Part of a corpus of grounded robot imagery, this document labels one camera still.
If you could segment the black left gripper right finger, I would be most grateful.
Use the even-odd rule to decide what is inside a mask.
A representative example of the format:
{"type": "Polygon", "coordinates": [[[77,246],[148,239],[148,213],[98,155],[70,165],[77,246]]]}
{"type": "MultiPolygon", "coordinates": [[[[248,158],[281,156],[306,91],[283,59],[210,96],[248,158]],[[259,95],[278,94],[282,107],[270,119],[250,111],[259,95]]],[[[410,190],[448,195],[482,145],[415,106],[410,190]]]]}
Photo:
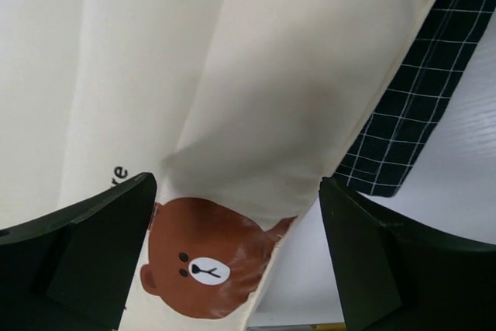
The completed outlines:
{"type": "Polygon", "coordinates": [[[495,247],[426,226],[332,178],[319,187],[349,330],[495,328],[495,247]]]}

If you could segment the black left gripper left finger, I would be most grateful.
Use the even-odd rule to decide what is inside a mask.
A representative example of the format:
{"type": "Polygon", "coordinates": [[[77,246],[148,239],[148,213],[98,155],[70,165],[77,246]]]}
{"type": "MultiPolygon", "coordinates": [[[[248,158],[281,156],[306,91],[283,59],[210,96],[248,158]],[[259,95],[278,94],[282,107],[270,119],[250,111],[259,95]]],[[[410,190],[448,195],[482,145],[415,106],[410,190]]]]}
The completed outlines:
{"type": "Polygon", "coordinates": [[[2,229],[1,329],[117,330],[156,193],[141,173],[2,229]]]}

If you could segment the dark grid-pattern pillowcase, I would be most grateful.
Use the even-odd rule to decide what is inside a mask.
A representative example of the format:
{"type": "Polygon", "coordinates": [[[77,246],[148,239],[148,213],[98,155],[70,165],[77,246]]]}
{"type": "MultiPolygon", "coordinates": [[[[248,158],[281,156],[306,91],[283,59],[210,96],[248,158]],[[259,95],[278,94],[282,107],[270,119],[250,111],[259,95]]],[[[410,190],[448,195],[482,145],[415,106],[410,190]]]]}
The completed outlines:
{"type": "Polygon", "coordinates": [[[450,102],[495,0],[436,0],[376,109],[334,174],[366,195],[392,197],[450,102]]]}

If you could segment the cream pillow with bear print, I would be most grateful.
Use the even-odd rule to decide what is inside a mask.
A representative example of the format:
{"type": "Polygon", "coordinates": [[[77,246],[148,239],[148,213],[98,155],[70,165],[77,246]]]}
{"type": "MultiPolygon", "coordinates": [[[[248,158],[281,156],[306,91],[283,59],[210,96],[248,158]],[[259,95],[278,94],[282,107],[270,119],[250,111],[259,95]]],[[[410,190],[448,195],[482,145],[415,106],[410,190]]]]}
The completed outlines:
{"type": "Polygon", "coordinates": [[[117,330],[244,330],[435,0],[1,0],[1,231],[141,173],[117,330]]]}

